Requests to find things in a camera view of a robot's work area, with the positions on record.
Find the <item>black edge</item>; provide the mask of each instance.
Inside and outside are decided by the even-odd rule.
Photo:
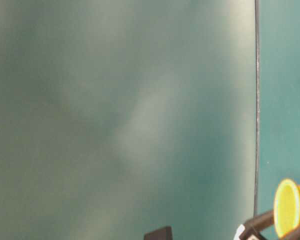
[[[256,123],[255,123],[255,177],[253,216],[258,211],[258,176],[260,143],[260,41],[259,41],[259,0],[255,0],[255,75],[256,75]]]

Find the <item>teal surface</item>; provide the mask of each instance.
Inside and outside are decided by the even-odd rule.
[[[255,75],[253,0],[0,0],[0,240],[233,238]]]
[[[300,1],[261,0],[259,28],[261,213],[282,179],[300,184]]]

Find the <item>yellow cup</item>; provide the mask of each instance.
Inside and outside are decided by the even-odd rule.
[[[281,238],[300,225],[300,185],[284,179],[274,197],[274,227]]]

